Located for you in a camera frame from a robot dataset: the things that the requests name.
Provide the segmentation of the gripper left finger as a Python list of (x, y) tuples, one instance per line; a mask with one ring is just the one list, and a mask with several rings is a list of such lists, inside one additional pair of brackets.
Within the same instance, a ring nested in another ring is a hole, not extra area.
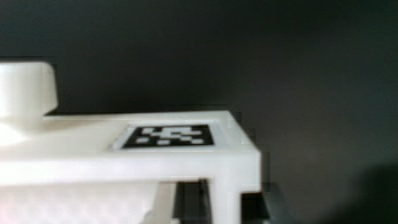
[(140, 224), (212, 224), (208, 181), (162, 182)]

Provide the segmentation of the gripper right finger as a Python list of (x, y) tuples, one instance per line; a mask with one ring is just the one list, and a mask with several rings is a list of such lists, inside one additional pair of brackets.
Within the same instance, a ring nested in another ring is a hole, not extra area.
[(258, 193), (242, 195), (242, 224), (291, 224), (291, 214), (275, 183)]

